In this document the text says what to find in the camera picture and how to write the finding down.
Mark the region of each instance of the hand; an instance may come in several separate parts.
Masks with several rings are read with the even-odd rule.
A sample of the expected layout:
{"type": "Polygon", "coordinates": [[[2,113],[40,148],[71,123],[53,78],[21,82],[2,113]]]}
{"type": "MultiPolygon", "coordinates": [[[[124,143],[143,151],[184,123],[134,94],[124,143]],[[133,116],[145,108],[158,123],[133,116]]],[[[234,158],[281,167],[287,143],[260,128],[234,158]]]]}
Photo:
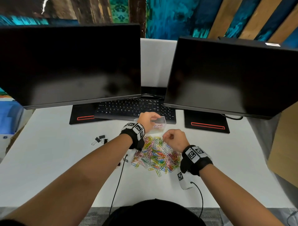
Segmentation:
{"type": "Polygon", "coordinates": [[[155,123],[151,122],[150,120],[156,120],[160,117],[161,116],[155,112],[141,113],[138,119],[138,123],[140,123],[145,128],[145,133],[148,133],[155,125],[155,123]]]}
{"type": "Polygon", "coordinates": [[[164,142],[173,148],[174,151],[178,151],[180,153],[182,153],[189,145],[185,132],[180,129],[169,129],[162,138],[164,142]]]}

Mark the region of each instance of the wrist strap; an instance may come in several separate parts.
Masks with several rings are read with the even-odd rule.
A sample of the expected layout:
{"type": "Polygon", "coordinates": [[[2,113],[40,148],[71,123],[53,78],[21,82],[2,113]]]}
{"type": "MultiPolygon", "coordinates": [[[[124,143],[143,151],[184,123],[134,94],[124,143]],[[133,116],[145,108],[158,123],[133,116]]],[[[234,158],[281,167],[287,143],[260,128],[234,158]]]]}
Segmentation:
{"type": "Polygon", "coordinates": [[[129,149],[136,148],[141,151],[144,146],[143,137],[145,135],[145,129],[140,123],[127,123],[121,130],[120,134],[127,134],[131,137],[133,143],[129,149]]]}
{"type": "Polygon", "coordinates": [[[193,175],[200,176],[199,171],[208,164],[213,164],[211,157],[200,147],[195,145],[187,146],[182,152],[180,169],[182,173],[189,171],[193,175]]]}

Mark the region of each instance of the monitor screen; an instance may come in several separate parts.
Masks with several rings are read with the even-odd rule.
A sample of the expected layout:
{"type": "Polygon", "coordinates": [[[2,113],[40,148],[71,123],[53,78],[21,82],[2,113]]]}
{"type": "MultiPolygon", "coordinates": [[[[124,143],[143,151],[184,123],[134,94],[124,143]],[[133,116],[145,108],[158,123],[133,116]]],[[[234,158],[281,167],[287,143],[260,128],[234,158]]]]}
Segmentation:
{"type": "Polygon", "coordinates": [[[0,29],[0,87],[25,108],[137,97],[138,24],[0,29]]]}
{"type": "Polygon", "coordinates": [[[165,106],[273,117],[298,101],[297,59],[297,50],[282,47],[180,38],[165,106]]]}

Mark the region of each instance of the white desk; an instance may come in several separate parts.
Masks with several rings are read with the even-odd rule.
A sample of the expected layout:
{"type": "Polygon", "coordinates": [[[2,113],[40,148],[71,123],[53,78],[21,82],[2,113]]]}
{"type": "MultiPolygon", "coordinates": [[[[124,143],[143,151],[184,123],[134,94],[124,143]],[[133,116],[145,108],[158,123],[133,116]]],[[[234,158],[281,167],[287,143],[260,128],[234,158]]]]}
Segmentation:
{"type": "MultiPolygon", "coordinates": [[[[37,109],[0,164],[0,206],[20,206],[66,171],[82,157],[99,147],[94,138],[116,137],[125,121],[103,121],[69,125],[71,106],[37,109]]],[[[231,133],[222,134],[184,128],[182,110],[176,110],[177,124],[167,129],[185,131],[191,144],[201,146],[212,157],[214,165],[250,192],[266,207],[293,207],[266,166],[260,145],[247,119],[228,119],[231,133]]],[[[128,150],[131,160],[134,151],[128,150]]],[[[97,195],[93,207],[109,207],[119,180],[116,169],[97,195]]],[[[204,207],[218,204],[200,177],[192,176],[201,188],[204,207]]],[[[196,188],[182,190],[176,174],[158,177],[142,166],[137,169],[125,163],[114,206],[131,205],[146,199],[164,199],[185,207],[201,207],[196,188]]]]}

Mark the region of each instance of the black keyboard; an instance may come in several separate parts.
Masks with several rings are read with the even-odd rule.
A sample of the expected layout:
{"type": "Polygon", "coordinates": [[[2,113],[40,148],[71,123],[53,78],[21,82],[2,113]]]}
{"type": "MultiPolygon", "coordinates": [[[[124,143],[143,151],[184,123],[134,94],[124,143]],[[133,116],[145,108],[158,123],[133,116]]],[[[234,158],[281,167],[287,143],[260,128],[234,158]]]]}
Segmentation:
{"type": "Polygon", "coordinates": [[[163,100],[132,98],[98,103],[94,118],[133,121],[141,112],[156,112],[165,116],[167,124],[176,124],[174,108],[163,106],[163,100]]]}

